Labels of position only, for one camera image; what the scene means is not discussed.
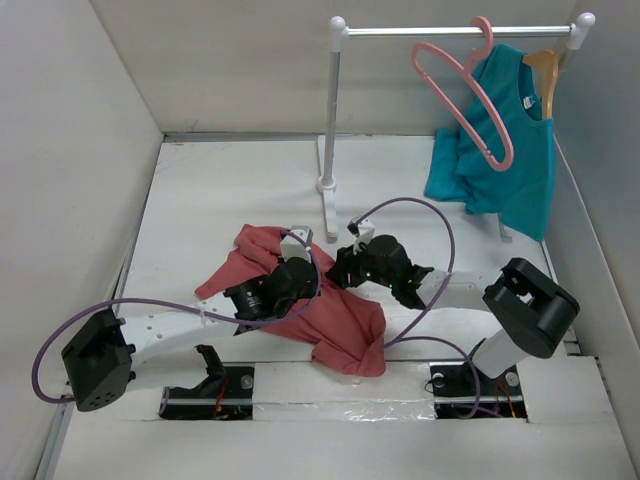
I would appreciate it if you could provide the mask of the pink t shirt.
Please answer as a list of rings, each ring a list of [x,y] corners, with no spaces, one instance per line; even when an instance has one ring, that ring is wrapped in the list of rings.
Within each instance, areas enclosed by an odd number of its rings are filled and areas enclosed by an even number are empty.
[[[195,295],[207,299],[228,287],[271,272],[280,254],[282,229],[242,227],[235,249]],[[344,375],[379,377],[386,371],[386,320],[381,305],[322,281],[321,294],[309,309],[265,332],[313,346],[314,361]]]

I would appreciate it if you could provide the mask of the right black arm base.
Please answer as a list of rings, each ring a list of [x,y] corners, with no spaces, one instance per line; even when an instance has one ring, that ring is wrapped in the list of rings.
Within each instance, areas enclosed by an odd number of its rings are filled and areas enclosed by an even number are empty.
[[[462,362],[435,362],[429,365],[431,378],[424,389],[434,396],[436,418],[462,419],[470,416],[478,404],[473,419],[527,417],[520,377],[512,366],[499,377],[490,379],[479,373],[479,385],[468,365]]]

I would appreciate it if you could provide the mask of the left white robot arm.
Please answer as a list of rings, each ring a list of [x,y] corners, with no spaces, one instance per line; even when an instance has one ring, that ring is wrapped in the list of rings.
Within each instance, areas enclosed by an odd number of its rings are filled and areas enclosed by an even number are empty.
[[[145,362],[187,347],[204,362],[191,368],[191,388],[178,387],[176,393],[217,396],[228,375],[214,338],[232,336],[240,326],[260,329],[293,318],[294,305],[311,303],[319,284],[315,261],[295,257],[194,305],[167,303],[165,311],[142,317],[119,318],[110,307],[93,313],[61,352],[76,408],[92,412],[112,405],[141,388]]]

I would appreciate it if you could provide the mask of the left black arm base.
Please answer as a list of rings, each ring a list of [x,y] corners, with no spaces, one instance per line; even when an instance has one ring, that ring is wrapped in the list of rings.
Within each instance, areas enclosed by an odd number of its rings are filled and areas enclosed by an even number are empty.
[[[253,364],[224,365],[210,345],[198,345],[206,377],[195,387],[165,387],[158,415],[163,420],[245,421],[253,419]]]

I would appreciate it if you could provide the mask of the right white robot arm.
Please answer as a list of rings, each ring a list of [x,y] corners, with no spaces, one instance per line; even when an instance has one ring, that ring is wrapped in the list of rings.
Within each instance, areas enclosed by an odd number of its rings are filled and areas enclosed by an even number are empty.
[[[342,289],[366,282],[390,289],[412,310],[468,309],[493,314],[500,329],[481,341],[462,368],[462,381],[484,393],[520,361],[553,356],[580,312],[578,301],[524,258],[512,258],[498,273],[447,273],[412,263],[391,235],[363,247],[338,250],[326,277]]]

